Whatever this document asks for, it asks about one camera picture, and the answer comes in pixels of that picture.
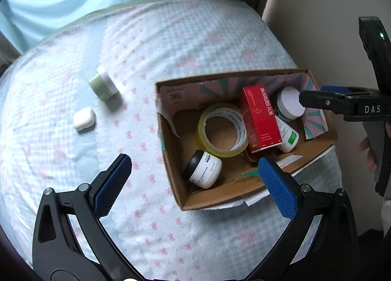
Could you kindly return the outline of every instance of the bed sheet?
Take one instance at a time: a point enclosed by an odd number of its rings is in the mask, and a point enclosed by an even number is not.
[[[99,64],[122,96],[108,106],[87,84]],[[31,261],[43,190],[72,190],[90,182],[123,152],[132,157],[133,172],[101,221],[128,260],[152,279],[243,278],[289,221],[271,197],[250,207],[179,209],[162,161],[154,83],[292,67],[294,62],[267,25],[238,0],[123,5],[67,27],[29,50],[0,80],[0,224],[18,252]],[[72,115],[88,106],[96,112],[96,127],[78,134]],[[322,191],[340,187],[335,151],[301,171],[297,180]],[[318,222],[297,258],[305,254]],[[76,235],[92,258],[77,225]]]

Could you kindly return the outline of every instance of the human hand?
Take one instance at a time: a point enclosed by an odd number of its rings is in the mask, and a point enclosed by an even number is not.
[[[391,138],[391,122],[390,121],[386,121],[386,130],[387,130],[388,136]],[[375,162],[375,156],[373,154],[373,151],[371,148],[371,143],[369,143],[368,137],[366,137],[363,141],[361,141],[361,143],[358,145],[357,149],[359,152],[362,152],[366,149],[369,149],[368,153],[367,153],[367,165],[368,165],[369,171],[371,171],[371,172],[376,171],[377,164]]]

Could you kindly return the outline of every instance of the white wall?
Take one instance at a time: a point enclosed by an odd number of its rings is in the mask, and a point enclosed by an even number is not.
[[[320,85],[377,88],[372,65],[358,35],[359,16],[378,16],[391,34],[391,0],[269,0],[263,18],[299,67],[312,71]],[[357,230],[382,229],[381,199],[374,191],[366,153],[356,151],[365,137],[359,123],[334,116],[337,149],[355,213]]]

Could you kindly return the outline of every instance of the yellow tape roll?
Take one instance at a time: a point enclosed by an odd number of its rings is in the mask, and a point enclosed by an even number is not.
[[[206,137],[206,121],[212,117],[223,117],[228,119],[235,126],[236,142],[230,150],[216,148]],[[205,109],[202,113],[197,127],[196,143],[198,147],[217,157],[232,157],[240,154],[248,145],[247,132],[240,109],[231,104],[215,104]]]

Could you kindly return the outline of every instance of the red product box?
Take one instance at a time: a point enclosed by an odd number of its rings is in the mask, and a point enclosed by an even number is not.
[[[240,109],[252,153],[282,142],[265,86],[244,87]]]

